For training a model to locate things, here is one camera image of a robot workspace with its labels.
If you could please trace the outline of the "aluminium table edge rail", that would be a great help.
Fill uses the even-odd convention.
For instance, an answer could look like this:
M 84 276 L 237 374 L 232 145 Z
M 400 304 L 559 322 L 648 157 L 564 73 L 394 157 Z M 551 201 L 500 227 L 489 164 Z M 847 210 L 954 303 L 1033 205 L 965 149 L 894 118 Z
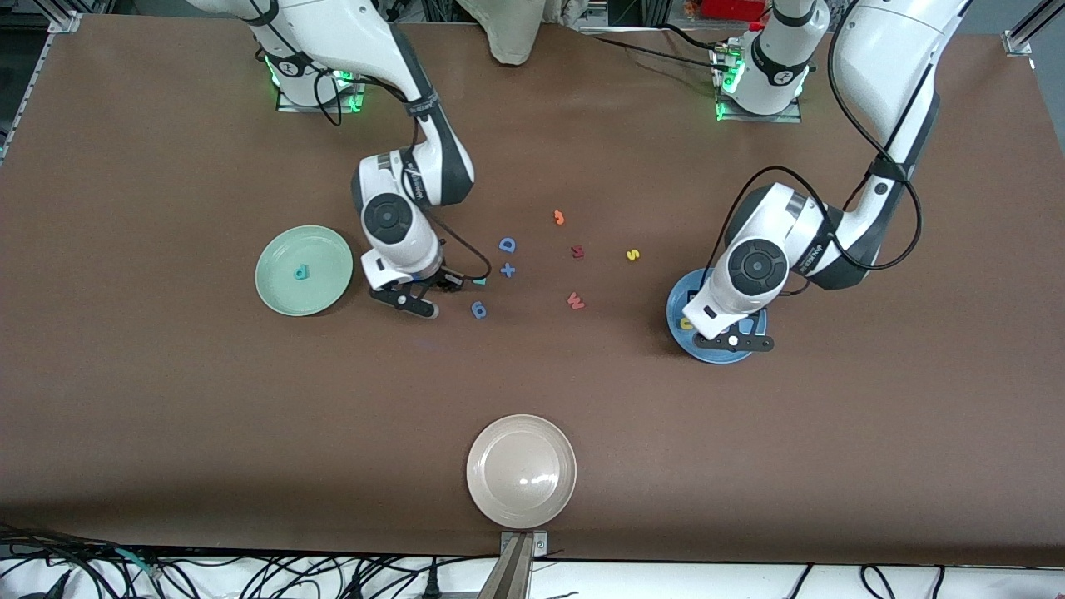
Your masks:
M 0 29 L 0 163 L 47 41 L 44 31 Z

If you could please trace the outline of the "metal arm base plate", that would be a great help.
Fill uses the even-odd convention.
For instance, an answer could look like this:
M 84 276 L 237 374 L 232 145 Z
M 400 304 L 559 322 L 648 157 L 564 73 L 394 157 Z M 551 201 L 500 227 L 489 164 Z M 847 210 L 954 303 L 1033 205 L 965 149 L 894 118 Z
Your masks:
M 329 77 L 311 69 L 300 78 L 279 76 L 271 67 L 271 84 L 276 92 L 277 112 L 315 113 L 327 112 L 354 114 L 361 111 L 365 85 L 356 82 L 353 72 L 333 71 Z
M 799 71 L 770 66 L 761 68 L 755 54 L 743 46 L 724 44 L 709 51 L 714 75 L 717 122 L 801 122 L 799 95 L 809 75 L 807 66 Z

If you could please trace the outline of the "beige plate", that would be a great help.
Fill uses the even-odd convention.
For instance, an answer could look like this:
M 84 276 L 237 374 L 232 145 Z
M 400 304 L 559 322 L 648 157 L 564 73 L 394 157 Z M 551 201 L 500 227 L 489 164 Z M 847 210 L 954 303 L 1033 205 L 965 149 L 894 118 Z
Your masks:
M 487 519 L 532 530 L 562 512 L 576 487 L 576 455 L 566 433 L 535 414 L 490 423 L 469 449 L 469 496 Z

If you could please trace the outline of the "light green plate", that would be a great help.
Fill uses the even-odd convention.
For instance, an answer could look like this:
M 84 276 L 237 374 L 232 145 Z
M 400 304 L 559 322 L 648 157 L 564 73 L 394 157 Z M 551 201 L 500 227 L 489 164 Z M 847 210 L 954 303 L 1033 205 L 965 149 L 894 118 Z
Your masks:
M 305 263 L 310 276 L 299 281 L 294 270 Z M 255 266 L 255 288 L 271 310 L 286 317 L 308 317 L 327 310 L 351 281 L 349 244 L 334 230 L 315 225 L 290 228 L 275 236 Z

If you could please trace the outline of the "red box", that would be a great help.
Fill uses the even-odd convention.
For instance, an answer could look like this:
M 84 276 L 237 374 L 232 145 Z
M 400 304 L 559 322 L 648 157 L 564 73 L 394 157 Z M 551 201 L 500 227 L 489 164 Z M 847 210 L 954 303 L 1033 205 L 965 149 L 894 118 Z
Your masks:
M 699 13 L 723 22 L 758 22 L 769 0 L 699 0 Z

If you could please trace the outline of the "blue plate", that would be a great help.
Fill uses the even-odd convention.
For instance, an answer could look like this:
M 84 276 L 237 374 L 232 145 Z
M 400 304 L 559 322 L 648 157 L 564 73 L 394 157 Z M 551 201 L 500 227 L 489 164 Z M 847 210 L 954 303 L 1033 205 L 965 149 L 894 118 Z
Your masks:
M 722 350 L 706 350 L 697 349 L 693 345 L 693 338 L 695 338 L 697 329 L 692 330 L 682 330 L 679 329 L 678 322 L 681 318 L 685 318 L 682 314 L 682 307 L 689 303 L 689 300 L 695 297 L 697 292 L 701 287 L 701 280 L 703 276 L 703 269 L 692 270 L 686 275 L 682 276 L 677 284 L 673 285 L 668 300 L 666 300 L 666 325 L 672 334 L 674 341 L 684 349 L 688 355 L 697 360 L 702 361 L 702 363 L 708 365 L 735 365 L 739 361 L 746 359 L 755 353 L 730 353 L 722 352 Z M 761 309 L 760 312 L 767 312 L 767 329 L 768 329 L 768 310 Z M 733 331 L 733 325 L 730 329 L 724 331 Z

